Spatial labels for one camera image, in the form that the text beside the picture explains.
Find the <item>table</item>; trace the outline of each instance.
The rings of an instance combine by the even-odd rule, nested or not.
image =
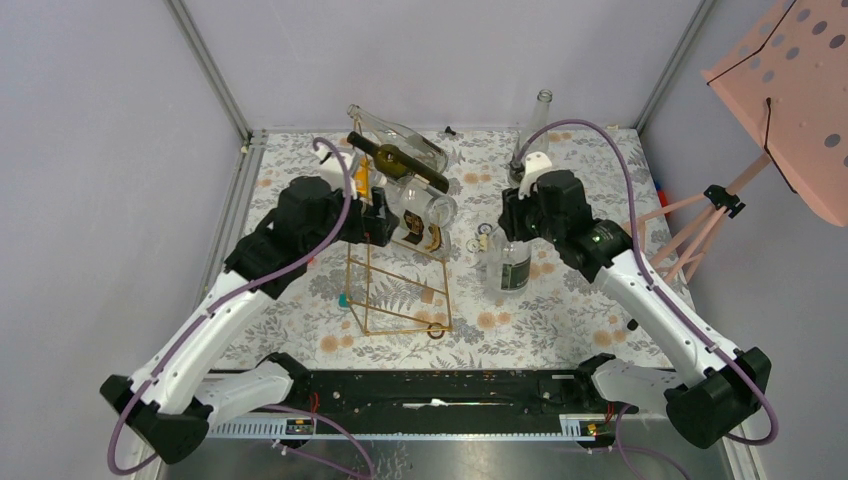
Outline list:
[[[634,130],[610,132],[634,182],[637,215],[659,208],[651,173]],[[576,271],[554,249],[537,240],[531,280],[517,298],[488,299],[478,280],[480,257],[466,250],[477,226],[495,224],[501,191],[507,188],[505,164],[517,134],[513,131],[463,131],[455,136],[422,132],[451,156],[445,175],[460,210],[450,227],[453,250],[448,263],[454,331],[441,340],[424,333],[366,337],[346,308],[347,247],[337,243],[321,253],[309,271],[292,284],[226,349],[216,369],[252,368],[274,351],[288,352],[307,368],[463,369],[574,368],[601,352],[651,367],[669,367],[668,359],[642,329],[626,328],[630,316]],[[279,192],[300,175],[315,175],[314,136],[337,145],[346,133],[270,135],[245,225],[254,229],[277,203]],[[596,217],[627,220],[624,177],[619,163],[597,133],[563,130],[550,133],[555,167],[568,168],[583,181]],[[664,218],[647,225],[650,255],[671,235]],[[676,258],[666,261],[673,263]],[[691,305],[681,277],[672,288]]]

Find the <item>green wine bottle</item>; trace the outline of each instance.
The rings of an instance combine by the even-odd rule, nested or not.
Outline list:
[[[410,157],[396,145],[377,145],[357,132],[350,132],[347,141],[374,159],[374,166],[387,177],[397,181],[407,175],[418,175],[442,193],[448,193],[450,183],[441,173]]]

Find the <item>gold wire rack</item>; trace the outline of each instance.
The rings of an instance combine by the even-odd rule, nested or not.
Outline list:
[[[354,120],[354,129],[358,130],[362,133],[362,126],[359,122]],[[372,160],[366,156],[366,161],[364,162],[364,167],[366,168],[366,173],[370,173],[370,169],[372,167]],[[366,185],[365,197],[370,201],[370,188]],[[405,249],[410,253],[423,255],[424,257],[434,260],[439,267],[442,269],[442,281],[444,282],[443,289],[435,288],[433,285],[428,285],[427,283],[422,283],[418,280],[413,280],[411,278],[405,277],[395,272],[390,272],[384,268],[377,267],[373,265],[373,255],[372,250],[373,247],[370,243],[366,243],[365,249],[365,261],[358,260],[354,257],[353,254],[353,246],[348,244],[347,246],[347,268],[345,271],[345,296],[348,304],[348,308],[350,308],[351,313],[353,313],[353,318],[356,319],[356,323],[359,324],[359,328],[362,330],[367,336],[370,335],[396,335],[396,334],[408,334],[408,333],[427,333],[430,338],[434,340],[438,340],[444,337],[445,332],[453,331],[453,316],[451,313],[451,301],[450,301],[450,289],[448,288],[448,270],[447,270],[447,258],[439,258],[433,255],[430,255],[427,252],[423,252],[414,248],[411,248],[403,243],[396,242],[394,240],[391,241],[390,245],[386,248],[388,249]],[[365,276],[365,291],[362,295],[364,298],[360,301],[358,298],[355,298],[354,293],[351,289],[351,284],[353,283],[353,274],[351,272],[353,266],[357,266],[364,269]],[[382,275],[386,275],[388,277],[394,278],[401,282],[406,282],[417,287],[421,287],[422,292],[426,290],[432,290],[433,294],[440,294],[444,297],[444,306],[447,310],[447,316],[445,318],[446,323],[434,322],[428,318],[419,318],[413,315],[407,315],[401,312],[392,311],[390,309],[382,308],[381,306],[372,304],[371,301],[371,287],[372,287],[372,274],[373,272],[377,272]],[[364,314],[362,318],[357,313],[356,308],[358,307],[364,310]],[[389,328],[389,329],[374,329],[371,328],[375,323],[373,318],[369,318],[373,313],[379,313],[382,315],[389,315],[392,317],[402,318],[408,320],[409,322],[413,322],[415,324],[422,325],[419,328]]]

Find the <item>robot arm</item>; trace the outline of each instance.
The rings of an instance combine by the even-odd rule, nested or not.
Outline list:
[[[316,155],[322,159],[320,176],[298,177],[280,193],[277,208],[238,242],[207,296],[171,340],[130,377],[112,375],[100,388],[109,403],[122,412],[142,386],[155,377],[131,409],[126,424],[166,463],[185,458],[210,428],[278,403],[292,387],[289,372],[273,361],[212,385],[201,386],[201,382],[254,315],[302,276],[306,265],[220,303],[222,298],[312,251],[327,238],[339,218],[345,178],[336,161],[327,161],[330,154],[325,148]],[[358,161],[350,154],[343,157],[353,175]],[[338,238],[333,240],[385,246],[398,219],[386,206],[383,189],[372,189],[370,204],[353,198]],[[214,314],[197,325],[195,319],[209,311]],[[166,352],[178,341],[182,342],[179,348],[154,375]]]
[[[520,187],[503,192],[498,223],[512,241],[543,238],[566,265],[580,271],[621,303],[668,356],[674,371],[628,364],[611,355],[584,362],[598,395],[664,413],[693,445],[707,448],[756,412],[760,404],[741,378],[714,352],[727,352],[765,390],[771,363],[759,349],[747,352],[704,322],[651,269],[648,281],[638,268],[630,236],[609,220],[592,218],[583,185],[567,170],[551,170],[550,160],[533,153]],[[661,301],[656,289],[715,344],[708,346]]]

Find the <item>clear glass bottle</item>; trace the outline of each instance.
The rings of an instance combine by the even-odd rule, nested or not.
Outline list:
[[[512,187],[517,187],[521,184],[521,179],[524,177],[524,159],[517,158],[518,154],[521,153],[521,147],[527,143],[527,140],[533,136],[534,133],[538,132],[549,122],[548,116],[551,111],[551,101],[554,99],[554,94],[551,93],[550,90],[541,90],[538,95],[536,95],[536,105],[533,107],[533,115],[530,117],[530,121],[527,122],[527,125],[521,129],[518,134],[518,141],[515,143],[515,147],[512,150],[512,158],[509,162],[509,184]],[[541,135],[536,139],[531,145],[530,148],[524,153],[526,156],[531,152],[542,152],[548,153],[548,136]]]
[[[386,201],[400,219],[396,241],[437,258],[450,255],[447,227],[456,218],[456,200],[418,177],[406,177],[397,190],[387,192]]]
[[[379,143],[396,145],[401,151],[438,173],[444,173],[447,168],[448,155],[445,151],[415,130],[375,117],[359,105],[349,106],[347,114],[354,121],[358,121],[364,131],[376,135]]]
[[[486,287],[496,295],[521,295],[530,283],[528,242],[510,242],[496,227],[486,239]]]

